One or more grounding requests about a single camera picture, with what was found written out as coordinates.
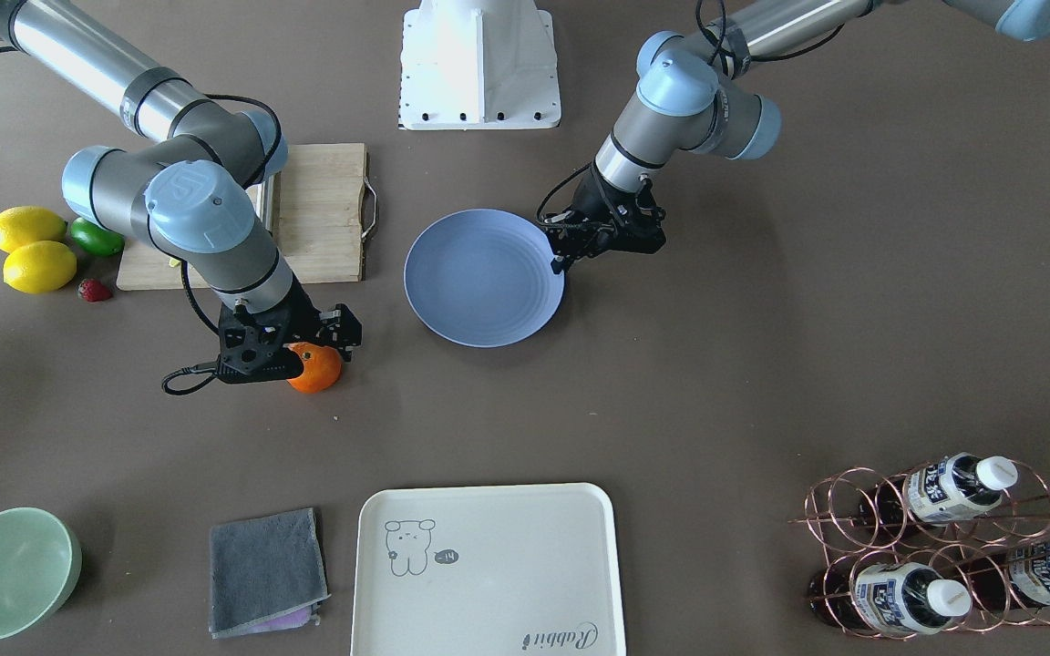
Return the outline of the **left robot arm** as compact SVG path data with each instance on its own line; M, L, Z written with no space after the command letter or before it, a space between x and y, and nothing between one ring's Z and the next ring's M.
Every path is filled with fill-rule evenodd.
M782 113L737 80L754 67L808 54L880 1L754 1L697 21L689 34L658 31L636 58L636 88L594 158L571 179L571 200L559 212L536 212L551 250L547 273L563 275L581 259L610 251L658 252L665 209L653 178L679 152L756 160L774 147Z

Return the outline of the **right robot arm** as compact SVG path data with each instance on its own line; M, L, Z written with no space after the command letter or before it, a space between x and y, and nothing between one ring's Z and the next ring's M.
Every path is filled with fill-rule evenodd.
M218 353L180 369L205 382L248 384L304 373L296 342L335 350L349 362L362 325L345 304L310 302L247 188L284 170L288 145L262 101L233 113L183 75L159 64L67 1L0 1L0 42L30 55L127 129L142 152L94 146L64 167L69 208L128 241L194 270L220 299Z

